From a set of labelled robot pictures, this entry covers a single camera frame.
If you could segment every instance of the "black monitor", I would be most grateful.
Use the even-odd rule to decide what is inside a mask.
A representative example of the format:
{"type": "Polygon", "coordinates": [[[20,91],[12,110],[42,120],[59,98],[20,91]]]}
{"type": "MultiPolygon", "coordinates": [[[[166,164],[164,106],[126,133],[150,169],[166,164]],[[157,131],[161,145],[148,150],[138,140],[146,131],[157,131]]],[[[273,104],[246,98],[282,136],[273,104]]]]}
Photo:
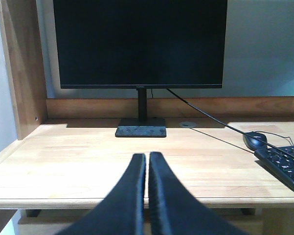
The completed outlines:
{"type": "Polygon", "coordinates": [[[222,87],[227,0],[53,4],[61,88],[138,90],[139,119],[123,121],[121,135],[163,132],[162,121],[147,120],[148,88],[222,87]]]}

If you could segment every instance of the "wooden desk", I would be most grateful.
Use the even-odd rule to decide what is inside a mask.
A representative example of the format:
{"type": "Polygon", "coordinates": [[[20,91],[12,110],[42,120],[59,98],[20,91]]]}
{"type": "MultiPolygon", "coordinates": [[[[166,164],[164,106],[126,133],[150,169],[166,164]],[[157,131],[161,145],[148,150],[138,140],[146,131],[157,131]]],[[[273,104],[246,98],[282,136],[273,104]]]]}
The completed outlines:
{"type": "MultiPolygon", "coordinates": [[[[269,131],[294,141],[293,117],[222,120],[242,131],[269,131]]],[[[15,141],[0,153],[0,209],[92,208],[116,184],[133,153],[148,157],[160,151],[186,188],[208,207],[294,213],[294,192],[260,166],[241,134],[207,118],[167,118],[166,138],[116,138],[118,121],[54,119],[15,141]],[[185,120],[198,126],[180,128],[185,120]]],[[[272,144],[289,145],[267,136],[272,144]]]]}

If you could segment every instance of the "keyboard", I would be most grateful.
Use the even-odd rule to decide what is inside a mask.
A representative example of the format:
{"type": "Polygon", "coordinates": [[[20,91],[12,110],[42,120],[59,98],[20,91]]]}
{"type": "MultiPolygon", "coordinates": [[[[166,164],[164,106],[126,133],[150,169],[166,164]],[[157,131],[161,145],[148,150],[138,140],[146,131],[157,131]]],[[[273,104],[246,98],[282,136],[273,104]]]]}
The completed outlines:
{"type": "Polygon", "coordinates": [[[294,146],[258,149],[254,155],[271,170],[271,174],[294,191],[294,146]]]}

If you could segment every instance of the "black cable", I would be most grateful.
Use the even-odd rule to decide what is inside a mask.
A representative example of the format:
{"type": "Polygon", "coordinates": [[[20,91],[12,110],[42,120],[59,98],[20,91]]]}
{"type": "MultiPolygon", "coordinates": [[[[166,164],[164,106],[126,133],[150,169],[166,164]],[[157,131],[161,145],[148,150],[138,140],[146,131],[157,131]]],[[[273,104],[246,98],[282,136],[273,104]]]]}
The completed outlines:
{"type": "Polygon", "coordinates": [[[180,99],[182,102],[186,103],[187,105],[189,105],[189,106],[192,107],[193,109],[199,111],[200,113],[206,115],[207,117],[213,119],[214,121],[218,122],[219,124],[221,124],[221,125],[223,125],[223,126],[226,126],[226,127],[228,127],[229,129],[231,129],[231,130],[233,130],[233,131],[236,131],[236,132],[238,132],[238,133],[240,133],[240,134],[242,134],[242,135],[245,135],[245,136],[248,136],[248,137],[250,137],[250,138],[252,138],[252,139],[255,139],[255,140],[257,140],[257,141],[259,141],[259,142],[261,142],[261,143],[263,143],[263,144],[265,144],[265,145],[271,147],[271,148],[277,149],[278,151],[281,151],[282,153],[284,153],[284,154],[286,154],[286,155],[290,155],[290,156],[292,156],[292,157],[294,158],[294,156],[291,155],[290,153],[287,153],[286,151],[284,151],[284,150],[282,150],[282,149],[280,149],[280,148],[278,148],[278,147],[276,147],[276,146],[274,146],[274,145],[272,145],[272,144],[270,144],[270,143],[267,143],[267,142],[265,142],[265,141],[263,141],[263,140],[259,140],[259,139],[257,139],[256,137],[253,137],[253,136],[251,136],[251,135],[248,135],[247,133],[245,133],[245,132],[243,132],[243,131],[241,131],[241,130],[238,130],[238,129],[236,129],[236,128],[230,126],[230,125],[227,125],[226,123],[223,123],[223,122],[219,121],[219,120],[216,119],[215,117],[211,116],[210,114],[207,114],[206,112],[204,112],[204,111],[202,111],[201,109],[197,108],[197,107],[194,106],[193,104],[189,103],[187,100],[184,100],[183,98],[179,97],[177,94],[175,94],[174,92],[172,92],[170,89],[167,89],[167,90],[168,90],[171,94],[173,94],[175,97],[177,97],[178,99],[180,99]]]}
{"type": "Polygon", "coordinates": [[[281,137],[281,138],[287,140],[290,145],[294,146],[294,142],[293,142],[293,140],[292,140],[292,138],[290,136],[281,136],[281,135],[278,135],[278,134],[275,134],[275,133],[272,133],[272,132],[267,132],[267,131],[255,131],[255,132],[258,132],[258,133],[266,133],[266,134],[270,134],[270,135],[275,135],[275,136],[281,137]]]}

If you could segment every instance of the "computer mouse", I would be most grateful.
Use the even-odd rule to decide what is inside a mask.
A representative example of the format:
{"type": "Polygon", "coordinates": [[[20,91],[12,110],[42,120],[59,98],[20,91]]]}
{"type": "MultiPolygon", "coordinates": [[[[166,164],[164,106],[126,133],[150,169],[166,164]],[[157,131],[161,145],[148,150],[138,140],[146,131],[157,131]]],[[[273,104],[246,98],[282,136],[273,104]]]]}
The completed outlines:
{"type": "Polygon", "coordinates": [[[243,135],[244,143],[249,149],[255,151],[257,149],[267,148],[268,147],[266,144],[264,144],[264,143],[262,143],[260,141],[257,141],[257,140],[261,140],[261,141],[267,142],[268,140],[267,140],[267,138],[266,138],[266,136],[264,134],[254,132],[254,131],[246,132],[246,134],[256,138],[256,139],[253,139],[253,138],[251,138],[249,136],[243,135]]]}

